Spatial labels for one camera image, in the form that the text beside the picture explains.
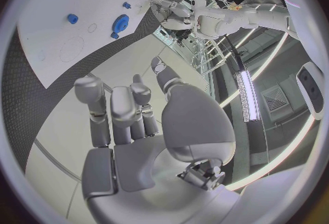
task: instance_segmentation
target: dark mesh panel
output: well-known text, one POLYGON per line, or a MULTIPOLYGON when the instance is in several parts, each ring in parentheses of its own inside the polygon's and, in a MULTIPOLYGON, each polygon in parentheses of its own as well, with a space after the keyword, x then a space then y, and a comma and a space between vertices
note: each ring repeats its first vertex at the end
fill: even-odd
POLYGON ((153 33, 158 26, 159 22, 149 10, 135 33, 85 57, 63 73, 48 89, 42 86, 34 74, 24 55, 17 32, 14 34, 4 64, 2 104, 9 141, 23 170, 41 126, 62 97, 73 87, 74 81, 86 76, 130 44, 153 33))

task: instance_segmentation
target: white wall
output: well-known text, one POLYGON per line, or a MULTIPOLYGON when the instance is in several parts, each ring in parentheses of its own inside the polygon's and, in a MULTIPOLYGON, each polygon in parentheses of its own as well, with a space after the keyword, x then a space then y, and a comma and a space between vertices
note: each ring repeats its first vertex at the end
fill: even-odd
MULTIPOLYGON (((152 91, 151 105, 161 128, 161 113, 166 105, 156 76, 150 69, 153 57, 160 55, 186 82, 205 90, 207 82, 180 56, 153 35, 125 48, 99 65, 92 74, 108 86, 129 86, 134 74, 141 74, 152 91)), ((37 135, 49 154, 80 177, 84 160, 93 147, 89 130, 88 107, 80 103, 73 89, 59 102, 37 135)), ((73 223, 94 223, 82 198, 81 185, 59 170, 34 144, 26 166, 26 178, 36 191, 73 223)))

